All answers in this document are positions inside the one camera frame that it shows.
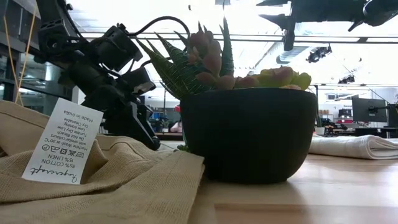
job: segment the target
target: fabric tag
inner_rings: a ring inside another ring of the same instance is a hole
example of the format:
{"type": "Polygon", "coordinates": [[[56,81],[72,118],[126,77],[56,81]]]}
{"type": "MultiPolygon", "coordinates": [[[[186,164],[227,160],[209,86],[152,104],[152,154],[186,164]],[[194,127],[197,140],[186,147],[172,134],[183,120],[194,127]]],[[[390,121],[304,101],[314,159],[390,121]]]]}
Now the fabric tag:
{"type": "Polygon", "coordinates": [[[103,113],[59,98],[22,178],[80,184],[103,113]]]}

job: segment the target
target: wooden table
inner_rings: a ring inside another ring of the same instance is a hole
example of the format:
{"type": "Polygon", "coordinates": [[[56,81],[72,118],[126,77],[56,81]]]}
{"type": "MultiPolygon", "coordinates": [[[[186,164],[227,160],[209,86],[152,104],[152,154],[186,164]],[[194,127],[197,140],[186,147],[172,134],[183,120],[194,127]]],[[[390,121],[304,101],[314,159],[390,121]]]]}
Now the wooden table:
{"type": "Polygon", "coordinates": [[[309,155],[287,182],[203,182],[189,224],[397,224],[398,160],[309,155]]]}

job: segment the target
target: folded white towel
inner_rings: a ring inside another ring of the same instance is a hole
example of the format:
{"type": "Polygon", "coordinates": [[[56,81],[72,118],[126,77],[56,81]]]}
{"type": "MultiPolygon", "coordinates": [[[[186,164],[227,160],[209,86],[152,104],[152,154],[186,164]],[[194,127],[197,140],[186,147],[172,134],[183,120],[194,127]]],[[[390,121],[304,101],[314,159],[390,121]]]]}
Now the folded white towel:
{"type": "Polygon", "coordinates": [[[322,138],[314,135],[311,154],[360,159],[398,159],[398,139],[377,136],[322,138]]]}

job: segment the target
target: black bowl planter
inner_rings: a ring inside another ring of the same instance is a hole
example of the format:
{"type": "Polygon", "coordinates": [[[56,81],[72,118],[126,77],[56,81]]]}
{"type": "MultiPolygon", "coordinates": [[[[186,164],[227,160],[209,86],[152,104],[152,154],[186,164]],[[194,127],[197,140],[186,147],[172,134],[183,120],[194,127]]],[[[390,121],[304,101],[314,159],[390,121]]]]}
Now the black bowl planter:
{"type": "Polygon", "coordinates": [[[270,184],[291,177],[311,144],[313,93],[279,88],[209,91],[181,103],[192,153],[205,157],[209,179],[270,184]]]}

